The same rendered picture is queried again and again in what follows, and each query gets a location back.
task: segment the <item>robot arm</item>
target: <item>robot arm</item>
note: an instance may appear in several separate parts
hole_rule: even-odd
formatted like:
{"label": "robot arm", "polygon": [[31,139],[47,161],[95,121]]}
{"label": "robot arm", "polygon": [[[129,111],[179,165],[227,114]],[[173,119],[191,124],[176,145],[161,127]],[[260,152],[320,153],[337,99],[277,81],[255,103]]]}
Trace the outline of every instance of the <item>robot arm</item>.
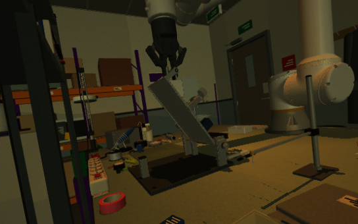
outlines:
{"label": "robot arm", "polygon": [[145,0],[147,19],[153,35],[153,44],[146,48],[146,53],[156,67],[161,67],[163,76],[174,72],[172,79],[176,80],[177,67],[183,63],[187,51],[178,43],[176,25],[187,26],[192,19],[224,1]]}

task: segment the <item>tape roll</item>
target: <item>tape roll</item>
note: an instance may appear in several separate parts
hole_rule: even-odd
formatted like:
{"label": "tape roll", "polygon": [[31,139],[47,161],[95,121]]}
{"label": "tape roll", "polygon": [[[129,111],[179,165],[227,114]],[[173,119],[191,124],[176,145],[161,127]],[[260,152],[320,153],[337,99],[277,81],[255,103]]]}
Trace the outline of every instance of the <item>tape roll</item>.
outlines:
{"label": "tape roll", "polygon": [[124,193],[109,194],[99,201],[100,212],[104,215],[120,211],[126,205]]}

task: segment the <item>door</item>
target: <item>door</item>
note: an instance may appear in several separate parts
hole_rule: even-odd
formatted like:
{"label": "door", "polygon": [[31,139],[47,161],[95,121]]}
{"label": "door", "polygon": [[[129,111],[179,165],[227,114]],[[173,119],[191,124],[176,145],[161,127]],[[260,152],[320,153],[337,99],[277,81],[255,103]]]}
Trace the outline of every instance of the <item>door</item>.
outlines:
{"label": "door", "polygon": [[269,125],[270,78],[266,36],[232,52],[232,64],[241,125]]}

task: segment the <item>metal plate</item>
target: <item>metal plate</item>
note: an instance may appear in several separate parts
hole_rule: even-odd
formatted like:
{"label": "metal plate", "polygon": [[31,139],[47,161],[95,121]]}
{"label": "metal plate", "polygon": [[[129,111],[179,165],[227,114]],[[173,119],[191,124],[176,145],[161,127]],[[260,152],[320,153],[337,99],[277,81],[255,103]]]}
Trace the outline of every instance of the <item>metal plate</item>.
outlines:
{"label": "metal plate", "polygon": [[214,144],[207,130],[198,121],[193,111],[186,105],[186,102],[169,80],[162,77],[148,88],[191,141]]}

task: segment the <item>stand base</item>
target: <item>stand base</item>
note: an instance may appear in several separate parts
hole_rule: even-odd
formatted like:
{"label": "stand base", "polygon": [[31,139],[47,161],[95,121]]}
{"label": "stand base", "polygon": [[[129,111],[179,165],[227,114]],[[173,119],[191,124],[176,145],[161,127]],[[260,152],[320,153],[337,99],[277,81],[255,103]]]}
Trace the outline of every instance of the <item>stand base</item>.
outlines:
{"label": "stand base", "polygon": [[339,168],[335,167],[327,167],[325,165],[321,165],[322,169],[320,171],[317,171],[313,169],[314,164],[310,163],[296,171],[293,172],[293,174],[301,176],[301,177],[307,177],[316,181],[322,181],[325,178],[329,177],[332,173],[339,171]]}

